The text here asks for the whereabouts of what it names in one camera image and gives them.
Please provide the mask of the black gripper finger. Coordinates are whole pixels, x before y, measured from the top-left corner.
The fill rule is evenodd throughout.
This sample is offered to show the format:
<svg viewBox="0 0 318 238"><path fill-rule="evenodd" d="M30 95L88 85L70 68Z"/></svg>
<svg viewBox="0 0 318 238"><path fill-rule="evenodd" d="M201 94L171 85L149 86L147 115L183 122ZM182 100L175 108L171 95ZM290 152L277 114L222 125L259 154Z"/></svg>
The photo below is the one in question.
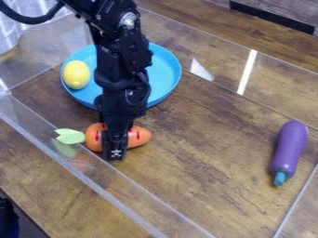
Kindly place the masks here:
<svg viewBox="0 0 318 238"><path fill-rule="evenodd" d="M121 128L103 125L102 135L102 159L104 161L123 160L129 150L129 130L133 123Z"/></svg>

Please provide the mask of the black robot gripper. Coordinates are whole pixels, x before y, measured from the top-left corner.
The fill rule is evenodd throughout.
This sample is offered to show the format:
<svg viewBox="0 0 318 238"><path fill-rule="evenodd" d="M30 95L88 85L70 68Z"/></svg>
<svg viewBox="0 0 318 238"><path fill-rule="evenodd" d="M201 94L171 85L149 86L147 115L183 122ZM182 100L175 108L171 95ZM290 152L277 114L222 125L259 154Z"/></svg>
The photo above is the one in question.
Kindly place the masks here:
<svg viewBox="0 0 318 238"><path fill-rule="evenodd" d="M102 88L99 113L110 137L126 137L133 121L147 113L153 52L150 41L96 45L95 82Z"/></svg>

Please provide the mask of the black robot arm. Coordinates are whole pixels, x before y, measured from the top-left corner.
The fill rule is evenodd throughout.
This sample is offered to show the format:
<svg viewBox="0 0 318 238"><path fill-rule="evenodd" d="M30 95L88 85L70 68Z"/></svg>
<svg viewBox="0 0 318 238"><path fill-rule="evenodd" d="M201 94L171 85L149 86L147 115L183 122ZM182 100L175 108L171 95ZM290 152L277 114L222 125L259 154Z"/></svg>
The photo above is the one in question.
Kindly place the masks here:
<svg viewBox="0 0 318 238"><path fill-rule="evenodd" d="M133 122L147 113L153 52L142 33L134 0L59 0L88 24L98 53L95 82L102 132L102 158L122 160Z"/></svg>

